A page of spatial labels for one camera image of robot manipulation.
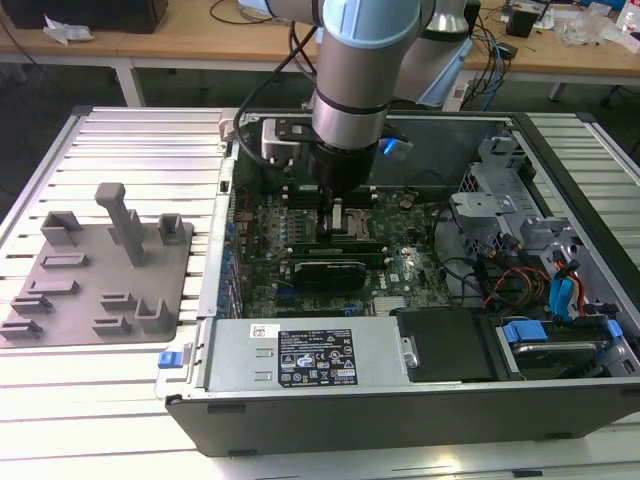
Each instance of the motherboard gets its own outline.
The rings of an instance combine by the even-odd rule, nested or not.
[[[250,197],[239,193],[235,216],[244,318],[386,316],[450,305],[426,242],[428,204],[417,193],[376,191],[373,208],[346,208],[344,234],[328,244],[316,242],[313,202],[304,208],[293,192],[259,203]]]

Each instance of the warning label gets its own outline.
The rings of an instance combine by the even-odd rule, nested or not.
[[[357,385],[351,330],[278,333],[278,382],[289,387]]]

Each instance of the gray post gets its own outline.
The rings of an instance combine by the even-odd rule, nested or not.
[[[144,249],[136,235],[135,226],[124,205],[126,190],[121,183],[101,183],[96,192],[96,203],[106,208],[113,222],[113,227],[124,246],[129,260],[134,267],[141,267],[144,263]]]

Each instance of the circuit board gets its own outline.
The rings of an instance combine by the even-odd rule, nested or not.
[[[335,238],[336,251],[378,245],[384,264],[367,268],[364,286],[352,292],[301,292],[292,271],[292,248],[315,241],[316,212],[292,210],[282,199],[236,216],[244,318],[382,316],[394,308],[450,305],[446,282],[425,245],[424,204],[407,208],[406,191],[379,191],[372,209],[346,209],[348,232]]]

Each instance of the desk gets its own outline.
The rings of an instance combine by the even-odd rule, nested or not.
[[[499,21],[499,13],[491,11],[504,2],[484,0],[480,15],[485,26],[498,42],[518,48],[506,78],[528,82],[554,82],[549,96],[557,100],[567,83],[640,86],[640,55],[634,55],[617,43],[577,45],[566,47],[555,32],[533,29],[529,38],[506,35],[506,24]],[[457,83],[461,87],[473,79],[486,65],[487,52],[477,43],[465,63]]]
[[[485,0],[481,10],[487,16],[500,0]],[[225,25],[209,16],[211,0],[169,0],[169,10],[153,35],[95,32],[88,43],[64,46],[41,31],[16,30],[18,42],[43,64],[95,65],[114,68],[129,106],[144,105],[136,67],[186,68],[196,70],[272,70],[287,54],[287,30],[280,25]],[[231,1],[219,7],[225,18],[240,19]],[[519,48],[507,78],[512,80],[640,85],[640,56],[624,47],[564,47],[555,33],[542,31],[527,38],[505,37],[505,25],[487,18],[485,25],[498,40]],[[316,47],[308,48],[315,58]],[[0,31],[0,62],[27,63]],[[486,53],[475,47],[458,83],[468,83],[484,69]]]

